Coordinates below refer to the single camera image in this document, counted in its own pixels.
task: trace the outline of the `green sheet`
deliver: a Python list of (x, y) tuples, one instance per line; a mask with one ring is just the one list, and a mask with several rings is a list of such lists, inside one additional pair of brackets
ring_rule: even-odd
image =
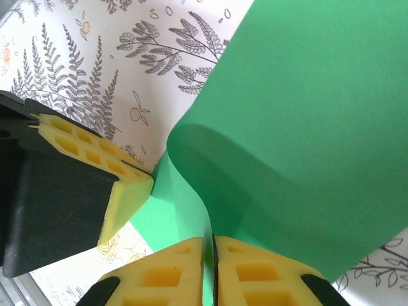
[(208, 237), (209, 215), (333, 281), (403, 230), (407, 16), (398, 0), (255, 0), (132, 220), (149, 245)]

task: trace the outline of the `yellow foam block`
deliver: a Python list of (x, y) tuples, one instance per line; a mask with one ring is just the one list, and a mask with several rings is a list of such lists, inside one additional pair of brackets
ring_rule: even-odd
[(219, 306), (320, 306), (300, 276), (315, 269), (229, 237), (216, 237)]
[(143, 165), (105, 137), (98, 137), (58, 116), (41, 113), (38, 133), (61, 154), (118, 177), (113, 185), (98, 245), (111, 239), (147, 201), (153, 178)]
[(116, 269), (120, 284), (106, 306), (201, 306), (203, 239), (190, 238)]

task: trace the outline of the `green paper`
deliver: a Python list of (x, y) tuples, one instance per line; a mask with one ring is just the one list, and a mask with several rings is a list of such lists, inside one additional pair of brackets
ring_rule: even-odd
[[(205, 237), (205, 207), (216, 235), (334, 281), (403, 230), (407, 16), (406, 1), (255, 0), (170, 133), (167, 167), (133, 219), (146, 241)], [(149, 211), (161, 221), (144, 221)]]

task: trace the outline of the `black plastic piece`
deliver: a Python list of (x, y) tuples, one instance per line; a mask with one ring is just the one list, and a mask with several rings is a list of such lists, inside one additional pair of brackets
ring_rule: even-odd
[(120, 279), (111, 276), (101, 280), (89, 288), (88, 292), (79, 300), (76, 306), (105, 306), (115, 292)]
[(214, 289), (212, 292), (212, 297), (213, 297), (213, 305), (218, 306), (218, 262), (219, 262), (219, 257), (218, 257), (218, 249), (217, 249), (217, 243), (215, 242), (215, 236), (212, 235), (212, 247), (213, 247), (213, 252), (214, 252)]
[(111, 173), (59, 153), (29, 127), (39, 124), (30, 113), (57, 115), (75, 123), (34, 100), (23, 102), (0, 92), (0, 252), (4, 255), (0, 259), (5, 277), (95, 247), (118, 181)]
[(301, 278), (323, 306), (350, 306), (327, 280), (312, 274), (302, 275)]

